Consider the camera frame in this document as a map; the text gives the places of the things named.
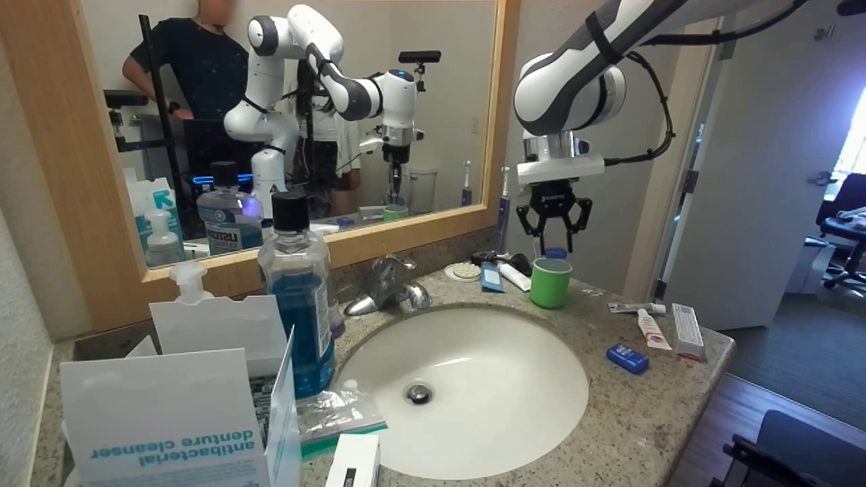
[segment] door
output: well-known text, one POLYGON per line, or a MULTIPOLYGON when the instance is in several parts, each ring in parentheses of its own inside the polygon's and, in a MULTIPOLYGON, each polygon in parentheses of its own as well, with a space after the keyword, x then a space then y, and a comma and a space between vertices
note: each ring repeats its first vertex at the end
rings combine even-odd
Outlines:
POLYGON ((866 16, 837 3, 807 3, 722 63, 664 297, 703 326, 769 325, 816 229, 824 188, 808 180, 832 172, 866 88, 866 16))

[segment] black pole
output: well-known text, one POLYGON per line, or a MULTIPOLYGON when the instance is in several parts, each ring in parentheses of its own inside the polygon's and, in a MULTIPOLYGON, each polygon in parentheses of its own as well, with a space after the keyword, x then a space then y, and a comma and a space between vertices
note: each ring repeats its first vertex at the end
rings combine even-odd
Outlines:
POLYGON ((157 109, 159 110, 159 124, 163 128, 165 139, 165 150, 168 152, 168 165, 171 168, 171 182, 174 184, 174 204, 178 207, 178 218, 183 217, 186 209, 184 199, 184 181, 180 177, 180 165, 178 164, 178 153, 175 151, 174 134, 171 132, 168 107, 165 106, 165 92, 162 86, 162 76, 159 75, 159 66, 153 58, 153 46, 151 45, 151 19, 146 15, 139 15, 141 24, 141 37, 147 48, 147 62, 150 64, 151 79, 153 80, 153 93, 156 95, 157 109))

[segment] white sink basin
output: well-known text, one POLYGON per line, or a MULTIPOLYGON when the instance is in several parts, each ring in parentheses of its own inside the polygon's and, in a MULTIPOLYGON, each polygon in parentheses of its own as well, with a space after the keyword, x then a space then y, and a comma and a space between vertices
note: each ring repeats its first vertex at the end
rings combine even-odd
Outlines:
POLYGON ((378 433, 382 464, 441 480, 487 477, 543 456, 577 426, 589 397, 583 367, 559 338, 482 308, 383 330, 346 363, 339 381, 349 379, 373 393, 388 423, 378 433), (407 397, 415 385, 419 405, 407 397))

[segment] green cup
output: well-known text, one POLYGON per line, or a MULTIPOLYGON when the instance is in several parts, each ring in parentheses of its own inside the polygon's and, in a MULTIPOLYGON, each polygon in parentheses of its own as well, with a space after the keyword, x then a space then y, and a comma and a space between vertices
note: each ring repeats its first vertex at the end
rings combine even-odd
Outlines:
POLYGON ((406 218, 408 216, 409 208, 406 208, 403 205, 387 205, 382 219, 385 222, 393 222, 394 220, 399 220, 400 218, 406 218))
POLYGON ((568 283, 571 279, 572 265, 568 262, 559 259, 535 259, 529 299, 540 308, 562 308, 568 297, 568 283))

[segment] chrome faucet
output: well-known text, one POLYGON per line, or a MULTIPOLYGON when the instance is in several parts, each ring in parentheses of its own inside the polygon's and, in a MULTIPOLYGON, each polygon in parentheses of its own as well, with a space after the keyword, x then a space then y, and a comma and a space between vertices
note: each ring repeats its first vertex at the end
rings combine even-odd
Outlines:
POLYGON ((401 282, 397 279, 397 270, 401 267, 413 270, 416 264, 393 254, 376 259, 372 268, 373 283, 370 292, 350 302, 346 306, 346 315, 366 315, 406 299, 415 309, 428 308, 433 304, 433 298, 424 286, 414 281, 401 282))

